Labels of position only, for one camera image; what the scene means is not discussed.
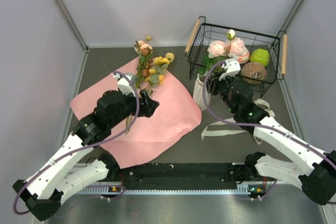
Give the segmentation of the pink wrapping paper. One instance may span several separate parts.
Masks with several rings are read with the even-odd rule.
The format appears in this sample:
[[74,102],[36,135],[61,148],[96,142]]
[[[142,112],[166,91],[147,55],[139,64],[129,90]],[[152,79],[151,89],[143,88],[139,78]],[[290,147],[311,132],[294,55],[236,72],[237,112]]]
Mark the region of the pink wrapping paper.
[[[106,91],[117,88],[117,80],[111,73],[78,94],[70,102],[76,118],[80,120],[93,112],[97,100]],[[154,87],[150,97],[160,103],[150,118],[137,118],[127,134],[100,146],[115,158],[120,168],[152,161],[201,123],[201,110],[170,71],[164,74],[163,84]]]

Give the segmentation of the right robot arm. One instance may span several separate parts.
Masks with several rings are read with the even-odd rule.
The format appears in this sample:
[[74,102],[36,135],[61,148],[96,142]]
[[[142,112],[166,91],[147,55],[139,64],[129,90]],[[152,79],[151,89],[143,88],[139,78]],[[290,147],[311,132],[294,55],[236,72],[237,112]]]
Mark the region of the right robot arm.
[[319,205],[333,204],[335,151],[309,145],[279,124],[253,101],[253,90],[239,77],[215,77],[210,92],[219,95],[233,114],[232,124],[276,148],[290,159],[283,162],[257,152],[245,160],[245,174],[252,180],[272,177],[298,187]]

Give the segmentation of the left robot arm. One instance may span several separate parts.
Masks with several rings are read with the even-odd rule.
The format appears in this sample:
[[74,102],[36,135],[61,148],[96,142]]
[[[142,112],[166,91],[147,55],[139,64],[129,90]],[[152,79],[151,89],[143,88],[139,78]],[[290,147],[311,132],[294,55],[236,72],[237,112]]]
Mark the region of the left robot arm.
[[159,102],[152,100],[145,90],[140,91],[139,97],[123,94],[120,90],[105,92],[94,111],[79,121],[53,157],[32,177],[17,180],[13,184],[14,191],[39,221],[49,219],[68,198],[85,187],[119,176],[116,159],[106,153],[80,171],[70,171],[128,116],[149,118],[158,106]]

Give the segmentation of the light pink flower stem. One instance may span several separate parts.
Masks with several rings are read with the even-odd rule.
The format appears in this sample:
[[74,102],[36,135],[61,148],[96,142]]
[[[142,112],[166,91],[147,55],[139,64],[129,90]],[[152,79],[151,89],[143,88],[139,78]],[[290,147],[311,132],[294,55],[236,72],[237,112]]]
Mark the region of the light pink flower stem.
[[212,41],[208,48],[207,53],[203,57],[203,67],[200,67],[198,74],[205,75],[213,64],[220,61],[235,58],[240,54],[245,48],[244,41],[237,37],[236,31],[230,29],[226,33],[226,40],[214,40]]

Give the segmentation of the artificial flower bunch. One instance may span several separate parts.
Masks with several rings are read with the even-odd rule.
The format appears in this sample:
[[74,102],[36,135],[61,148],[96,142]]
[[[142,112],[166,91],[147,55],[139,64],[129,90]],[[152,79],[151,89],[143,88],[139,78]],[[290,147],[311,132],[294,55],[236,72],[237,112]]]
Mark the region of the artificial flower bunch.
[[138,54],[135,87],[138,90],[145,90],[148,95],[153,93],[154,87],[163,84],[164,75],[175,59],[172,52],[167,52],[164,57],[155,57],[154,49],[150,45],[151,39],[152,37],[147,35],[145,40],[137,40],[134,45],[134,51]]

